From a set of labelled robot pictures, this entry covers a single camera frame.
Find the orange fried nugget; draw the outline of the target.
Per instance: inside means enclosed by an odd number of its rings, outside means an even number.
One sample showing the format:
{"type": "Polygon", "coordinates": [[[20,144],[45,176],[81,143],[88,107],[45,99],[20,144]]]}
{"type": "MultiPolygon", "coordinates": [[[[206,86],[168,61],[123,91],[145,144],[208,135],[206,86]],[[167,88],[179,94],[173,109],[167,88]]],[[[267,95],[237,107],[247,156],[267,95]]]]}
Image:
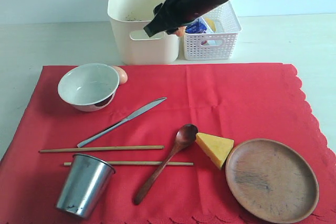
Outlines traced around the orange fried nugget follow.
{"type": "Polygon", "coordinates": [[[179,27],[174,34],[178,37],[182,37],[185,34],[186,26],[179,27]]]}

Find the blue milk carton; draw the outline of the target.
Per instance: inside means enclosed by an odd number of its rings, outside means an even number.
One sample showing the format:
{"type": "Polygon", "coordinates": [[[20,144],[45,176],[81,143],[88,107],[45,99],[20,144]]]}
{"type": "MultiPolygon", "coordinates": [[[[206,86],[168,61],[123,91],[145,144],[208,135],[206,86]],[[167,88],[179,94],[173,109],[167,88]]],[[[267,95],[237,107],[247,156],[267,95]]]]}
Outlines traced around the blue milk carton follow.
{"type": "Polygon", "coordinates": [[[213,34],[211,28],[208,26],[204,17],[198,18],[195,22],[188,25],[185,30],[186,34],[186,43],[195,45],[198,41],[197,36],[190,36],[190,34],[213,34]]]}

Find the lower wooden chopstick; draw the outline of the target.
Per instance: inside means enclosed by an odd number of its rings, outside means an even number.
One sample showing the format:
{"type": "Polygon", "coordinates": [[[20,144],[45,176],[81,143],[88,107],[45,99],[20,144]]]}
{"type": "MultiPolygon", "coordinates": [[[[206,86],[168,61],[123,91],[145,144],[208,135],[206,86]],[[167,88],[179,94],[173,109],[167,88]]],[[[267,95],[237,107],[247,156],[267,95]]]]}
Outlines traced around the lower wooden chopstick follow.
{"type": "MultiPolygon", "coordinates": [[[[108,162],[112,166],[159,166],[158,161],[112,161],[108,162]]],[[[169,166],[193,166],[192,162],[168,162],[169,166]]]]}

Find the stainless steel cup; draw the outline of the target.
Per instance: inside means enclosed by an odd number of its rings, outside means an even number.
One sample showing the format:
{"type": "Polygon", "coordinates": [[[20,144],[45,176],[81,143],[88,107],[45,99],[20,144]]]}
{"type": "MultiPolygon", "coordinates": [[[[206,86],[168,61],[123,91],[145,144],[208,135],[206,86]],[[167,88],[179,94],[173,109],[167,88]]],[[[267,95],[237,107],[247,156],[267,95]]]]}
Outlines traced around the stainless steel cup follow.
{"type": "Polygon", "coordinates": [[[56,208],[82,219],[93,212],[115,169],[87,154],[75,154],[56,208]]]}

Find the dark wooden spoon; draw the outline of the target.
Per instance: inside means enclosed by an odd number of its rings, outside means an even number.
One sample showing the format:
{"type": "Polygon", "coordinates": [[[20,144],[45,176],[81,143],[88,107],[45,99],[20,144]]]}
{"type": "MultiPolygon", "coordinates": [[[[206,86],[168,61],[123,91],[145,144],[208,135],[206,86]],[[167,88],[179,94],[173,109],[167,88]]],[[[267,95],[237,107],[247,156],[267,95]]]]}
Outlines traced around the dark wooden spoon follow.
{"type": "Polygon", "coordinates": [[[166,167],[171,158],[180,152],[181,150],[189,147],[196,141],[196,134],[198,133],[198,128],[194,124],[185,124],[177,132],[174,145],[168,154],[168,156],[161,162],[158,168],[153,172],[153,174],[146,180],[146,182],[140,187],[137,194],[133,199],[135,205],[139,205],[145,198],[154,182],[161,174],[163,169],[166,167]]]}

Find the white ceramic bowl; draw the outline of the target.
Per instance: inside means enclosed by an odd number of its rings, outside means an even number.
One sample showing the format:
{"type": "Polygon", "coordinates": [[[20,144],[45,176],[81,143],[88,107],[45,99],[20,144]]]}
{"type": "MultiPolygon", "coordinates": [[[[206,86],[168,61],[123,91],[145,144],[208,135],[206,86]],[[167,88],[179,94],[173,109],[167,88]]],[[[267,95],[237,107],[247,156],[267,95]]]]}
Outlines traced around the white ceramic bowl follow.
{"type": "Polygon", "coordinates": [[[119,86],[119,74],[111,66],[89,63],[68,71],[58,83],[60,98],[82,112],[108,106],[119,86]]]}

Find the brown egg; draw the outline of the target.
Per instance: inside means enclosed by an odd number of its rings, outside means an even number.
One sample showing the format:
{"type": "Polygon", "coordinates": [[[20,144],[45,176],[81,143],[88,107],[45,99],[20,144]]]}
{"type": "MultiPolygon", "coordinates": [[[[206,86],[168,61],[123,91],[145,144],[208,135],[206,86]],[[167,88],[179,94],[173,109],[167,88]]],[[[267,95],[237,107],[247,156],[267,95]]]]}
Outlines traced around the brown egg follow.
{"type": "Polygon", "coordinates": [[[112,67],[119,75],[119,85],[125,84],[128,81],[128,75],[125,72],[125,70],[118,66],[112,66],[112,67]]]}

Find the cream plastic bin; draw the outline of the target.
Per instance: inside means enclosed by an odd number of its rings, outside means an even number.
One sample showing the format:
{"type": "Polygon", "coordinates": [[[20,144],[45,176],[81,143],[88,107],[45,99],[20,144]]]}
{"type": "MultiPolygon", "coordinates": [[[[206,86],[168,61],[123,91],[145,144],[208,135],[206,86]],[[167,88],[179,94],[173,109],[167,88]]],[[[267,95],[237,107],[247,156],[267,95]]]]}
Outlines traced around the cream plastic bin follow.
{"type": "Polygon", "coordinates": [[[115,43],[126,65],[172,63],[179,55],[180,39],[165,32],[149,37],[144,31],[153,10],[165,0],[108,0],[108,15],[115,43]]]}

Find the white perforated plastic basket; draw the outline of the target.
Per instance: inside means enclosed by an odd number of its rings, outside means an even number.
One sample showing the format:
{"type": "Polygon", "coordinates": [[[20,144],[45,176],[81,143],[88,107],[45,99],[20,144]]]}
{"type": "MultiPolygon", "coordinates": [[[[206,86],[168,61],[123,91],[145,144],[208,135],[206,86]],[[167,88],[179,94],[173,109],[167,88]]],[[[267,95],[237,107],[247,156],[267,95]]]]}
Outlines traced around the white perforated plastic basket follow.
{"type": "Polygon", "coordinates": [[[202,17],[215,21],[216,32],[213,34],[190,34],[190,36],[198,37],[195,45],[186,43],[185,34],[185,59],[190,61],[229,59],[242,30],[231,3],[227,2],[202,17]]]}

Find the upper wooden chopstick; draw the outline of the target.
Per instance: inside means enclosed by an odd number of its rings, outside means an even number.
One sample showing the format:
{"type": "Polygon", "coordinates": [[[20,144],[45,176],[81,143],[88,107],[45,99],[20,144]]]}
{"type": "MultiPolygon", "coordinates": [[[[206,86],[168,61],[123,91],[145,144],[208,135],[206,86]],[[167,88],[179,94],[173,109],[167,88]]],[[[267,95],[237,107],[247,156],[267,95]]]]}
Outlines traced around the upper wooden chopstick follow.
{"type": "Polygon", "coordinates": [[[104,147],[78,147],[56,148],[40,150],[40,153],[70,153],[70,152],[99,152],[99,151],[132,151],[132,150],[162,150],[164,145],[134,145],[134,146],[104,146],[104,147]]]}

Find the brown wooden plate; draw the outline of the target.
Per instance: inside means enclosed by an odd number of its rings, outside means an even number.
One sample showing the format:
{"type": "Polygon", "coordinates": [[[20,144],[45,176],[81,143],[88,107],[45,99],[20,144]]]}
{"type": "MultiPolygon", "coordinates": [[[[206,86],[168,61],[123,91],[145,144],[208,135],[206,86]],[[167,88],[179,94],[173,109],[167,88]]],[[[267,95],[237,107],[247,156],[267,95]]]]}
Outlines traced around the brown wooden plate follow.
{"type": "Polygon", "coordinates": [[[319,201],[319,184],[310,165],[277,141],[256,138],[237,145],[226,160],[225,175],[235,199],[264,221],[302,221],[319,201]]]}

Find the yellow cheese wedge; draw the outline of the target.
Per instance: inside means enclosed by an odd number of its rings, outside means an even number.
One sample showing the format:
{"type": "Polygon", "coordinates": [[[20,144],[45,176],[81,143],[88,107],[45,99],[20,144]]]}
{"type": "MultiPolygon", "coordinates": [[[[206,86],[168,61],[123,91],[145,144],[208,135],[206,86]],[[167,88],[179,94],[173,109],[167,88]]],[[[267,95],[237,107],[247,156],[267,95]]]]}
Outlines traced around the yellow cheese wedge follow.
{"type": "Polygon", "coordinates": [[[234,147],[234,140],[201,132],[196,134],[196,143],[218,169],[222,169],[234,147]]]}

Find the wooden chopstick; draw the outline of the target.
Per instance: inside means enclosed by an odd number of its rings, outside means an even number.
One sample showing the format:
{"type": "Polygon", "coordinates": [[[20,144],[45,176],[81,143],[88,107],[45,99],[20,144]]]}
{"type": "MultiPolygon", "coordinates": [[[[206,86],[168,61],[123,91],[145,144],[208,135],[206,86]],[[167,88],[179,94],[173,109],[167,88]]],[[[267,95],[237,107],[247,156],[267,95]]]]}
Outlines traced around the wooden chopstick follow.
{"type": "Polygon", "coordinates": [[[132,150],[162,150],[164,145],[134,145],[134,146],[104,146],[104,147],[78,147],[56,148],[40,150],[40,153],[70,153],[70,152],[99,152],[99,151],[132,151],[132,150]]]}
{"type": "MultiPolygon", "coordinates": [[[[158,161],[112,161],[108,162],[112,166],[159,166],[158,161]]],[[[169,166],[193,166],[192,162],[168,162],[169,166]]]]}

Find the yellow lemon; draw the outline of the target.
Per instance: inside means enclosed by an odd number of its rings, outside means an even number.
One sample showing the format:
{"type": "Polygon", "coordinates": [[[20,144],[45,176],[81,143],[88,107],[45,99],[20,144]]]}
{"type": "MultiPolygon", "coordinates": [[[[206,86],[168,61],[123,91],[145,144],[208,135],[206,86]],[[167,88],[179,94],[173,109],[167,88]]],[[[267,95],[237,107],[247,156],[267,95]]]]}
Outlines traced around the yellow lemon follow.
{"type": "Polygon", "coordinates": [[[211,28],[211,30],[213,32],[215,32],[216,31],[215,22],[212,19],[209,19],[209,18],[204,18],[204,20],[206,21],[206,23],[208,24],[208,26],[211,28]]]}

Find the red tablecloth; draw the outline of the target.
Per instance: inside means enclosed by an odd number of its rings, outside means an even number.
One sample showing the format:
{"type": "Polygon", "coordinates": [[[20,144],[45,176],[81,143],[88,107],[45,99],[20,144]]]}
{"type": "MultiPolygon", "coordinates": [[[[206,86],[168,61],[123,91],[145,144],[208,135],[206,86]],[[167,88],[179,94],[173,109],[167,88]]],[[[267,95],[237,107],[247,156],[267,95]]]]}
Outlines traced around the red tablecloth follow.
{"type": "MultiPolygon", "coordinates": [[[[160,151],[100,152],[106,161],[161,161],[177,130],[234,140],[268,138],[296,150],[312,167],[320,197],[305,223],[335,223],[335,154],[319,129],[292,65],[239,63],[126,66],[128,81],[102,110],[82,113],[57,93],[69,66],[45,66],[15,136],[1,161],[1,223],[81,223],[55,205],[69,169],[71,148],[139,107],[166,100],[97,139],[93,146],[164,145],[160,151]]],[[[119,166],[88,223],[260,223],[232,196],[223,170],[198,145],[177,154],[193,166],[164,169],[143,202],[132,199],[151,166],[119,166]]]]}

